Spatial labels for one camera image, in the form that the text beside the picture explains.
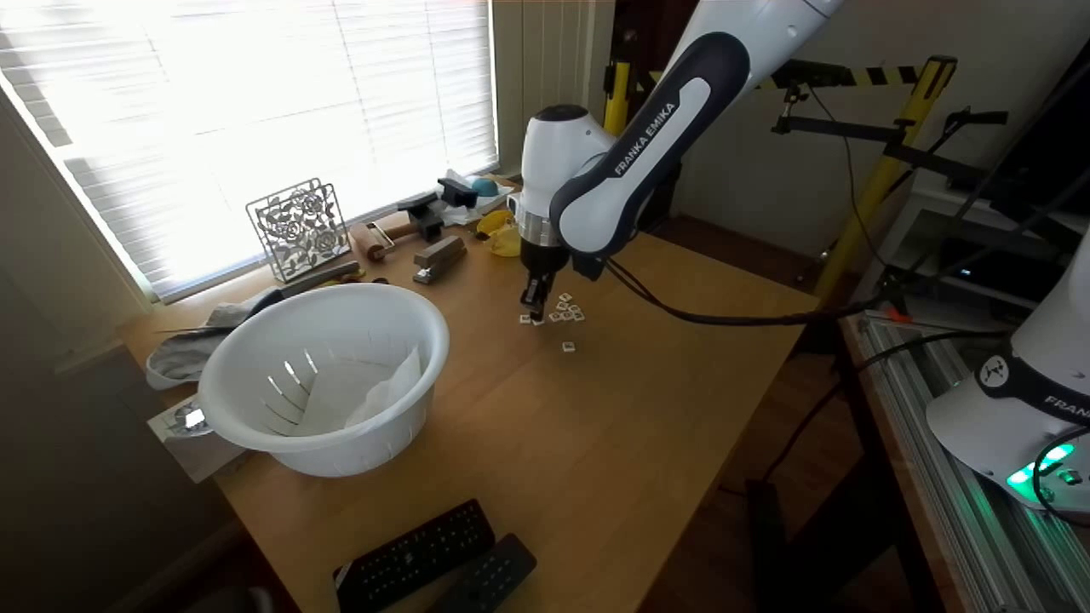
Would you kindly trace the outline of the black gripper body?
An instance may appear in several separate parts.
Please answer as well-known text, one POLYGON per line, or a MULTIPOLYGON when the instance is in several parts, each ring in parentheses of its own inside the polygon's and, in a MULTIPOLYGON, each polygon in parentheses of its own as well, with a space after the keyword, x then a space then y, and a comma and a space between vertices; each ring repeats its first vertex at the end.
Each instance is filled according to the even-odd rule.
POLYGON ((532 290, 550 290, 556 274, 568 263, 568 254, 561 247, 522 247, 522 265, 527 271, 532 290))

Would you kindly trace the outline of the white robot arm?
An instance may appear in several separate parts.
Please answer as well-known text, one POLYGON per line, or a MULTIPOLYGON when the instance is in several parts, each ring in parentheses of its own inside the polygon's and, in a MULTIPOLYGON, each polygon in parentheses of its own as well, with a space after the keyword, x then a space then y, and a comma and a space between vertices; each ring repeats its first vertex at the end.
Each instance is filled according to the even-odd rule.
MULTIPOLYGON (((609 136, 583 106, 527 119, 515 205, 541 319, 556 274, 609 271, 649 304, 617 254, 669 166, 759 80, 782 69, 841 0, 700 0, 642 112, 609 136)), ((1090 241, 1050 298, 982 365, 927 405, 935 440, 1027 507, 1084 525, 1090 507, 1090 241)))

